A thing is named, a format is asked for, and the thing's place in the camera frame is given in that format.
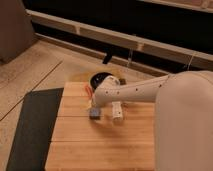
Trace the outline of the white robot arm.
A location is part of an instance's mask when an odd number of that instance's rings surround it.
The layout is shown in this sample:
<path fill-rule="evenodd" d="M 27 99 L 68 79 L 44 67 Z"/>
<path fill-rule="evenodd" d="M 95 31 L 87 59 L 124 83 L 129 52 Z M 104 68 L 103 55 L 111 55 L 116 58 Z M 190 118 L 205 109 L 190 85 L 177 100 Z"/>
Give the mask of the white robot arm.
<path fill-rule="evenodd" d="M 156 171 L 213 171 L 213 71 L 185 71 L 117 85 L 109 76 L 92 104 L 153 102 Z"/>

